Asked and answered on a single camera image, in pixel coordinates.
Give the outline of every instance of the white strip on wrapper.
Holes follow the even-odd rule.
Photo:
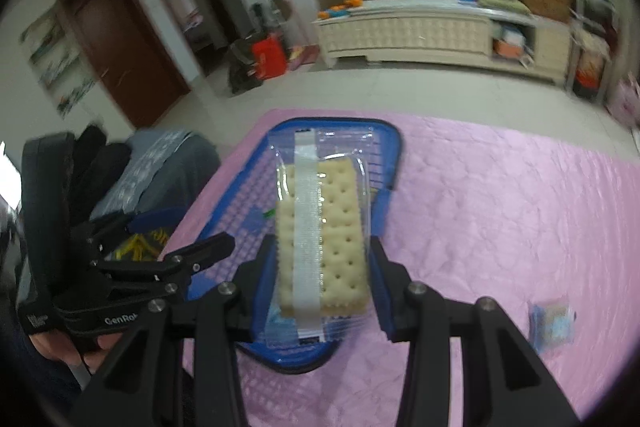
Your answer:
[[[293,308],[299,339],[324,342],[320,315],[320,184],[314,130],[296,133],[293,231]]]

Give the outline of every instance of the brown door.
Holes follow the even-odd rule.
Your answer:
[[[135,127],[189,92],[136,0],[61,0],[100,80]]]

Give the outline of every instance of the tile floor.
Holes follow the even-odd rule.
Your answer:
[[[231,96],[225,66],[178,102],[158,123],[210,139],[224,158],[272,108],[393,111],[463,120],[541,134],[627,160],[638,160],[631,133],[601,108],[528,78],[421,64],[367,66],[339,61],[268,80]]]

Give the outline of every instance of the pink quilted mat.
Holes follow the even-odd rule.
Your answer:
[[[267,113],[223,163],[172,236],[192,243],[260,138],[297,116],[361,116],[404,138],[383,244],[413,279],[447,298],[494,296],[525,335],[527,302],[568,295],[576,337],[547,367],[584,417],[640,333],[640,168],[556,140],[458,121],[327,110]],[[450,424],[462,425],[459,349],[452,351]],[[320,369],[278,375],[242,354],[253,427],[391,426],[407,347],[375,317]],[[186,366],[191,353],[185,353]]]

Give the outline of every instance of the human hand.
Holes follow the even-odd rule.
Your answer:
[[[92,351],[84,354],[84,363],[89,368],[91,374],[95,373],[100,364],[105,359],[111,347],[113,347],[122,333],[111,333],[109,335],[101,335],[96,339],[98,351]],[[37,351],[46,359],[61,360],[67,365],[81,365],[82,359],[76,346],[66,333],[58,330],[44,331],[44,333],[35,333],[30,335],[31,342]]]

